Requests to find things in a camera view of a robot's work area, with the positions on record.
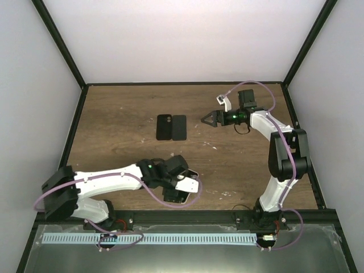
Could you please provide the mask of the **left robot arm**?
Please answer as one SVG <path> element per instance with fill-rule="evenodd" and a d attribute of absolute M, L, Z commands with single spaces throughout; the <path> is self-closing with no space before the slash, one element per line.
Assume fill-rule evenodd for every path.
<path fill-rule="evenodd" d="M 91 220 L 105 230 L 116 223 L 110 200 L 95 196 L 116 191 L 137 191 L 162 187 L 164 202 L 185 204 L 198 192 L 198 181 L 181 155 L 164 159 L 142 159 L 126 167 L 97 172 L 76 172 L 71 166 L 59 168 L 42 185 L 42 202 L 47 221 L 67 218 Z"/>

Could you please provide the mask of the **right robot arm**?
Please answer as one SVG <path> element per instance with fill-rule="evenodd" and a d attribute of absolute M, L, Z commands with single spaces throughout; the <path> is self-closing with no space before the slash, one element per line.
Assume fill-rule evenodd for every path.
<path fill-rule="evenodd" d="M 239 108 L 233 110 L 225 95 L 217 97 L 223 110 L 214 110 L 201 118 L 212 127 L 247 124 L 247 129 L 260 132 L 269 142 L 268 169 L 270 180 L 253 209 L 253 224 L 266 229 L 282 210 L 283 203 L 293 186 L 312 167 L 307 133 L 293 129 L 274 118 L 269 110 L 259 107 L 252 89 L 238 92 Z"/>

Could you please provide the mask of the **black phone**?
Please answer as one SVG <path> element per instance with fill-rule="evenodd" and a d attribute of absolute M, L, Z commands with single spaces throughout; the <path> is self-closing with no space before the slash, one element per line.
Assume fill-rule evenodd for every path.
<path fill-rule="evenodd" d="M 187 139 L 187 117 L 185 115 L 172 116 L 172 140 L 183 141 Z"/>

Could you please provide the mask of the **black phone case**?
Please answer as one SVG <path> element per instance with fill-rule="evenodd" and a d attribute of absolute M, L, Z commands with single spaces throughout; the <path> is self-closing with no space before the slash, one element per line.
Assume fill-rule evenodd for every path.
<path fill-rule="evenodd" d="M 157 140 L 172 139 L 172 115 L 159 114 L 157 116 L 156 139 Z"/>

